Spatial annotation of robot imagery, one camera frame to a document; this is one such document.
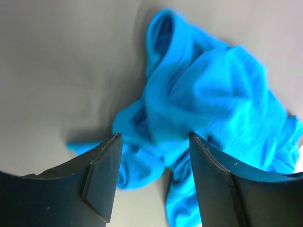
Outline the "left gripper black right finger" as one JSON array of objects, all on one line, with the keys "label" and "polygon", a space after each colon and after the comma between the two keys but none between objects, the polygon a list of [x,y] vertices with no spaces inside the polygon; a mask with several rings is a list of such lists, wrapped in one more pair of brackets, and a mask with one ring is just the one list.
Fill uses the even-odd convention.
[{"label": "left gripper black right finger", "polygon": [[204,227],[301,227],[303,174],[280,175],[247,165],[196,133],[189,151]]}]

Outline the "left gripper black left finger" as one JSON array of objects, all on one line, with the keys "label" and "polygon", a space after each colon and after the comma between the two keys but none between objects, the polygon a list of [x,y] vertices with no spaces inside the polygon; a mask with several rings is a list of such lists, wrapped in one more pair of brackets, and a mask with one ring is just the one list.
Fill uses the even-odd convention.
[{"label": "left gripper black left finger", "polygon": [[104,227],[111,220],[122,145],[116,133],[39,175],[1,172],[1,226]]}]

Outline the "blue t shirt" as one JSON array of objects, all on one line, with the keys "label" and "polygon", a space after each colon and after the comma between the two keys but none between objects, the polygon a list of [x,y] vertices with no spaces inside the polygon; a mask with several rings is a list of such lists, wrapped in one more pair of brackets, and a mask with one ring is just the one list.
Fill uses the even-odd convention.
[{"label": "blue t shirt", "polygon": [[142,96],[112,124],[112,132],[123,136],[119,189],[142,188],[169,168],[168,225],[198,226],[191,132],[255,168],[294,173],[303,124],[289,116],[270,90],[264,66],[244,48],[165,9],[147,29],[146,55]]}]

